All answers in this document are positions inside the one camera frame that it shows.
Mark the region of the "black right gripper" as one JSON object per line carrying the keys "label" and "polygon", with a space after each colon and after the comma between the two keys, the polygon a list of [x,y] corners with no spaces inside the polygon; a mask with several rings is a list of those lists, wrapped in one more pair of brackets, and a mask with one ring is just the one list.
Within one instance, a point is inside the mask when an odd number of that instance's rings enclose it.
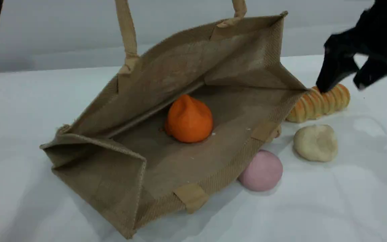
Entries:
{"label": "black right gripper", "polygon": [[329,92],[353,73],[356,73],[353,82],[358,90],[387,77],[387,0],[375,0],[365,9],[356,29],[369,53],[366,61],[359,67],[354,60],[355,29],[332,34],[324,43],[324,61],[316,81],[319,92]]}

